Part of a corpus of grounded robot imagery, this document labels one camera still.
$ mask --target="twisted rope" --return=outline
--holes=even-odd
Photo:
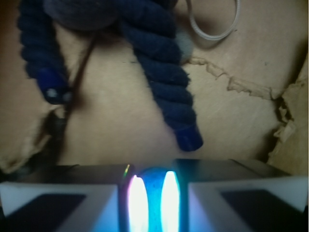
[[[37,80],[44,98],[51,104],[70,100],[67,72],[52,19],[44,12],[43,0],[22,0],[17,22],[24,46],[22,58],[27,62],[26,72]]]
[[[179,147],[194,151],[203,144],[186,90],[187,73],[181,68],[181,51],[175,42],[176,26],[166,0],[115,0],[122,31],[133,45],[154,100],[165,122],[174,130]]]

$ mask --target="stuffed toy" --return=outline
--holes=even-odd
[[[68,104],[71,91],[53,20],[82,31],[100,30],[119,20],[121,31],[132,44],[154,100],[173,129],[180,149],[195,151],[203,145],[203,140],[192,107],[193,97],[186,90],[188,74],[181,68],[181,61],[190,49],[189,52],[181,50],[177,43],[172,12],[176,1],[21,0],[18,27],[22,32],[21,55],[27,62],[26,72],[36,79],[47,102]],[[221,39],[222,35],[212,38],[199,30],[190,0],[187,4],[193,29],[205,39]]]

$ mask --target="blue light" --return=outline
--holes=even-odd
[[[128,215],[130,232],[147,232],[149,228],[148,199],[144,182],[136,175],[128,188]]]
[[[161,223],[163,232],[179,231],[180,189],[176,174],[165,175],[161,196]]]

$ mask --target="brown cardboard surface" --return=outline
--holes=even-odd
[[[308,175],[308,56],[297,81],[282,95],[283,121],[275,133],[275,149],[268,164],[291,174]]]
[[[169,167],[174,158],[266,159],[275,143],[272,134],[281,125],[273,99],[296,79],[307,52],[308,2],[241,2],[236,31],[215,46],[192,33],[185,2],[180,0],[176,6],[179,23],[193,36],[194,57],[207,61],[196,64],[191,60],[184,65],[192,80],[189,90],[195,96],[205,142],[200,150],[179,150],[131,46],[110,35],[98,39],[86,65],[59,164],[130,162],[141,169]],[[0,6],[4,19],[0,20],[0,155],[1,162],[10,164],[20,159],[24,138],[46,104],[34,81],[26,79],[19,56],[17,1]],[[193,6],[199,25],[209,33],[223,31],[233,20],[234,1],[194,0]],[[74,79],[90,37],[61,27],[57,30]],[[274,91],[267,100],[227,91],[232,78],[236,83],[275,89],[276,97],[272,97]]]
[[[24,71],[20,57],[22,45],[16,26],[18,0],[0,3],[0,168],[11,172],[23,165],[46,139],[36,143],[38,131],[48,112],[35,80]],[[76,75],[90,36],[84,36],[56,26],[57,38],[71,76]]]

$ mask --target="torn cardboard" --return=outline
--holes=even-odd
[[[291,174],[308,175],[308,55],[297,81],[282,98],[285,125],[274,134],[278,141],[267,163]]]

